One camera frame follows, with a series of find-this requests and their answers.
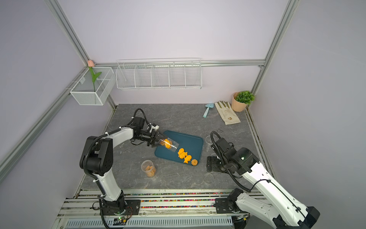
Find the pink artificial tulip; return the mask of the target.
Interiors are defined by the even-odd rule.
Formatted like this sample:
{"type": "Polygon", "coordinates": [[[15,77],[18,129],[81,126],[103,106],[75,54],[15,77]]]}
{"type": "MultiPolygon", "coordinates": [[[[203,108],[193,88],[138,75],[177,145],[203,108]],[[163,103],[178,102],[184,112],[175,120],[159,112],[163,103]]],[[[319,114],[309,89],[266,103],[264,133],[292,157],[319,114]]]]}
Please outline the pink artificial tulip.
{"type": "Polygon", "coordinates": [[[93,84],[93,90],[94,92],[96,92],[96,89],[95,89],[95,81],[98,79],[98,77],[102,74],[101,72],[95,72],[94,71],[94,67],[95,67],[95,63],[92,61],[92,60],[88,60],[87,61],[87,64],[88,64],[88,69],[89,69],[89,72],[91,74],[91,80],[92,80],[92,84],[93,84]]]}

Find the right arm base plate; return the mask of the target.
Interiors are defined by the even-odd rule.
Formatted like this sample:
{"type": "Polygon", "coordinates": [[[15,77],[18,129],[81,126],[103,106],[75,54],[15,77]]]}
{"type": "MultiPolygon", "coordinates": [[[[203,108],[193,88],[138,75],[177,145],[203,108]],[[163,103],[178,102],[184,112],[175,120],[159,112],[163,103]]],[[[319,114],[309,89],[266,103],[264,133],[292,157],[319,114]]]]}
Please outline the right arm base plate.
{"type": "Polygon", "coordinates": [[[217,214],[243,213],[229,198],[216,198],[213,205],[217,214]]]}

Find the beige gardening glove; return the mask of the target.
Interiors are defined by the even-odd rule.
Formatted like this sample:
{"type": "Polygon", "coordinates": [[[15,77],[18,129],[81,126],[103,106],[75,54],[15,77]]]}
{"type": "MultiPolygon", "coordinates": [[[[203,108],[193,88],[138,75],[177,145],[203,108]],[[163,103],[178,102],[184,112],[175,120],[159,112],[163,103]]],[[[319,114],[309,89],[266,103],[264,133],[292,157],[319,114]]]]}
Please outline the beige gardening glove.
{"type": "Polygon", "coordinates": [[[233,125],[241,122],[228,102],[218,101],[214,105],[225,125],[233,125]]]}

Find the white mesh wall basket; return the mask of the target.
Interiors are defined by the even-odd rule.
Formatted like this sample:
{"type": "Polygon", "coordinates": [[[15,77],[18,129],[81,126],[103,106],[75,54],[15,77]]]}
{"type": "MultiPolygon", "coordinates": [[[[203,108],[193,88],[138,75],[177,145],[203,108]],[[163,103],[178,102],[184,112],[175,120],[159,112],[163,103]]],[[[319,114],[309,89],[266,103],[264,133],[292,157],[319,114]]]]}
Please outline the white mesh wall basket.
{"type": "Polygon", "coordinates": [[[116,84],[111,67],[94,67],[86,70],[70,93],[81,106],[102,106],[116,84]]]}

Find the round brown cookie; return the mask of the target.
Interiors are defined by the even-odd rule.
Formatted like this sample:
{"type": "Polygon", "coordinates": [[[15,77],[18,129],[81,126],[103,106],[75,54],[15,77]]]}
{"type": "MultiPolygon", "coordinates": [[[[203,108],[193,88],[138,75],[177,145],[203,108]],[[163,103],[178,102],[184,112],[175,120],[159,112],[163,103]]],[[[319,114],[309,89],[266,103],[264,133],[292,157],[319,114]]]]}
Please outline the round brown cookie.
{"type": "Polygon", "coordinates": [[[191,160],[191,165],[196,166],[198,164],[198,161],[196,159],[191,160]]]}

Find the light blue garden trowel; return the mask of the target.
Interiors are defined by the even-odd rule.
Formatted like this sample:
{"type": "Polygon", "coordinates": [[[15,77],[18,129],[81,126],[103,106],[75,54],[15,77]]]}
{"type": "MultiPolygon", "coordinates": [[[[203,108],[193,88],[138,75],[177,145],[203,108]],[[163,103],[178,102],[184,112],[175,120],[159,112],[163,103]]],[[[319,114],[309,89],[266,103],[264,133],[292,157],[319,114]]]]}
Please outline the light blue garden trowel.
{"type": "Polygon", "coordinates": [[[203,118],[206,118],[206,117],[207,117],[207,115],[208,115],[209,110],[210,110],[211,108],[214,108],[214,103],[206,104],[206,105],[205,105],[205,107],[206,107],[206,110],[205,110],[205,112],[204,112],[204,114],[203,114],[203,118]]]}

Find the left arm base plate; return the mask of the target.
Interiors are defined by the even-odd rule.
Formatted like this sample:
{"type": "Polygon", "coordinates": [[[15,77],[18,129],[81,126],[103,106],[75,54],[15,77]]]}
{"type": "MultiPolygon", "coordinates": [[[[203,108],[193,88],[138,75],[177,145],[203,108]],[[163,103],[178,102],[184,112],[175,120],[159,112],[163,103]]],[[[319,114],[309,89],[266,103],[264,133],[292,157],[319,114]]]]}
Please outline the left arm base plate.
{"type": "Polygon", "coordinates": [[[140,208],[140,199],[125,199],[120,203],[102,200],[101,211],[104,216],[134,216],[139,214],[140,208]]]}

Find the potted green plant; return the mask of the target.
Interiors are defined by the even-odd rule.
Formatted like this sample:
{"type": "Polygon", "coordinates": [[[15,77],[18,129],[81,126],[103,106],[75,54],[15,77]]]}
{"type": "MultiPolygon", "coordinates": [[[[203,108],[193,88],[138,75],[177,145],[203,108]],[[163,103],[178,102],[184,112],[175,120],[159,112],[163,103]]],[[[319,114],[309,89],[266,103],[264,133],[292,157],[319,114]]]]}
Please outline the potted green plant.
{"type": "Polygon", "coordinates": [[[233,94],[232,109],[235,112],[242,112],[255,99],[255,96],[250,91],[241,91],[233,94]]]}

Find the clear jar with cookies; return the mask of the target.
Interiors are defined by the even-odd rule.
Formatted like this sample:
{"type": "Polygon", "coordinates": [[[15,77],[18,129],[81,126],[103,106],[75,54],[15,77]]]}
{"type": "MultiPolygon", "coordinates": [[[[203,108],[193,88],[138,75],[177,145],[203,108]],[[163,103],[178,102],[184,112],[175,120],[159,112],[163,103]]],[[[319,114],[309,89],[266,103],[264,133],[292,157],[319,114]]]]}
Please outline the clear jar with cookies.
{"type": "Polygon", "coordinates": [[[205,138],[205,143],[208,145],[208,146],[211,146],[213,143],[212,143],[212,140],[211,140],[211,136],[208,135],[206,136],[205,138]]]}

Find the orange cookie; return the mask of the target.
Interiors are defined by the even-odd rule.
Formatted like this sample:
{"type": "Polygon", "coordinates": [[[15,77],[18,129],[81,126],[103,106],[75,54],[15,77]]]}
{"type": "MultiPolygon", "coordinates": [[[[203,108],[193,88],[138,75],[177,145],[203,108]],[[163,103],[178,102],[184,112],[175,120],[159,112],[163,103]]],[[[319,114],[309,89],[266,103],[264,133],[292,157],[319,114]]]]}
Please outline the orange cookie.
{"type": "Polygon", "coordinates": [[[191,155],[187,155],[185,158],[184,158],[184,163],[188,164],[189,161],[192,160],[192,156],[191,155]]]}
{"type": "Polygon", "coordinates": [[[186,158],[187,156],[188,156],[188,153],[187,153],[187,152],[182,152],[182,153],[180,153],[179,158],[180,158],[180,159],[184,159],[184,158],[186,158]]]}
{"type": "Polygon", "coordinates": [[[183,148],[180,148],[180,149],[178,150],[178,155],[180,156],[184,151],[185,151],[185,150],[184,150],[183,148]]]}

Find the teal plastic tray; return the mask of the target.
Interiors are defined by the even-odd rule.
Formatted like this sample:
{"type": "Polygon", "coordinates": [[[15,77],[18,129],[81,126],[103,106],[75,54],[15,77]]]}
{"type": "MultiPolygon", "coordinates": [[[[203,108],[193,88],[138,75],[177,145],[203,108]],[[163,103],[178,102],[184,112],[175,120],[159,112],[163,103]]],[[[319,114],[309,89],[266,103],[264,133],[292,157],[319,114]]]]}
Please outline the teal plastic tray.
{"type": "Polygon", "coordinates": [[[177,142],[178,147],[167,149],[165,146],[159,146],[154,153],[156,157],[185,164],[185,159],[178,155],[182,148],[192,157],[191,161],[187,161],[186,164],[193,166],[193,160],[196,160],[197,165],[199,164],[204,145],[204,140],[201,137],[168,130],[164,132],[164,135],[177,142]]]}

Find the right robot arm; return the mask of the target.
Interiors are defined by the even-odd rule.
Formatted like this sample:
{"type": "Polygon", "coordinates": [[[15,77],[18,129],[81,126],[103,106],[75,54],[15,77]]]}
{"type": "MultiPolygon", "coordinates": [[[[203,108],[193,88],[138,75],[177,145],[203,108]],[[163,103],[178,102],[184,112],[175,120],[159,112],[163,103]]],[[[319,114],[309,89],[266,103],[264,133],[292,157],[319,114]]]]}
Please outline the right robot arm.
{"type": "Polygon", "coordinates": [[[238,185],[227,198],[216,199],[218,211],[247,212],[274,229],[310,229],[316,224],[320,212],[286,191],[249,149],[235,150],[215,131],[210,138],[223,169],[238,185]]]}

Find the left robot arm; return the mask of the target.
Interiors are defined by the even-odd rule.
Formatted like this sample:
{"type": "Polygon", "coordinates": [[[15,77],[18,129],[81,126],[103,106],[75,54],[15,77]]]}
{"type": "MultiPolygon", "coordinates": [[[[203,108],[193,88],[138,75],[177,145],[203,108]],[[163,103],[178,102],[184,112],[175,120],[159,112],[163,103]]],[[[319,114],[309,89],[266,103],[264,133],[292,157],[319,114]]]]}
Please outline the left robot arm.
{"type": "Polygon", "coordinates": [[[80,168],[92,178],[102,192],[99,197],[101,209],[115,215],[123,215],[129,207],[112,172],[114,148],[127,141],[135,146],[136,140],[155,148],[161,145],[160,141],[164,137],[160,133],[158,125],[149,122],[145,112],[138,108],[126,125],[105,132],[103,135],[90,136],[86,139],[80,159],[80,168]]]}

